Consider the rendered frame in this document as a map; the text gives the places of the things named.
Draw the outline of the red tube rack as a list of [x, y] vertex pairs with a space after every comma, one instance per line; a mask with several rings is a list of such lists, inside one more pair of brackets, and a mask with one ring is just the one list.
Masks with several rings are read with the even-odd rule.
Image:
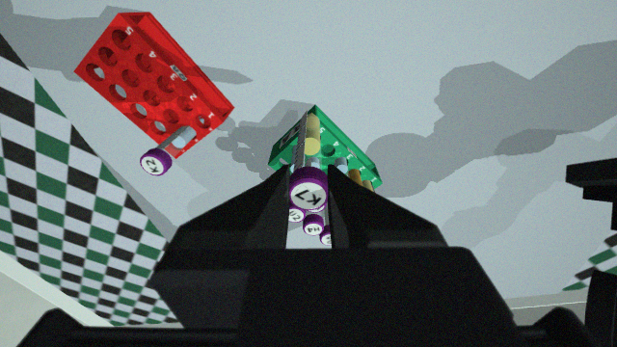
[[[95, 73], [98, 67], [104, 79]], [[118, 13], [74, 72], [158, 145], [181, 126], [191, 125], [197, 136], [175, 159], [221, 125], [234, 109], [150, 12]], [[118, 94], [116, 85], [125, 90], [126, 98]], [[146, 116], [136, 103], [146, 109]]]

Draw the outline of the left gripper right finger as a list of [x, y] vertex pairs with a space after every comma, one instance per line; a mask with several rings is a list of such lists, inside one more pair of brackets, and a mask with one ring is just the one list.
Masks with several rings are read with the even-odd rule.
[[327, 177], [332, 248], [449, 247], [437, 225], [361, 186], [336, 166], [328, 165]]

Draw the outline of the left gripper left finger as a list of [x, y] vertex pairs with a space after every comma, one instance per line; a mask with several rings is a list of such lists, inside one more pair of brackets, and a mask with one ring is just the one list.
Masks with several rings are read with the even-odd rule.
[[289, 165], [283, 165], [255, 187], [179, 226], [167, 249], [176, 246], [286, 249], [289, 181]]

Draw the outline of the green tube rack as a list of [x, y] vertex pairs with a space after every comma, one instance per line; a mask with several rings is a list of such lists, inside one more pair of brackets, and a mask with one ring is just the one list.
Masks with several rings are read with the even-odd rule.
[[[338, 157], [345, 157], [348, 170], [360, 171], [362, 180], [370, 180], [374, 189], [382, 184], [375, 164], [346, 136], [316, 105], [309, 111], [320, 119], [322, 171], [328, 175], [328, 165]], [[300, 121], [297, 121], [274, 145], [268, 165], [277, 171], [283, 165], [280, 158], [291, 164], [292, 149], [298, 142]], [[370, 169], [372, 170], [370, 170]]]

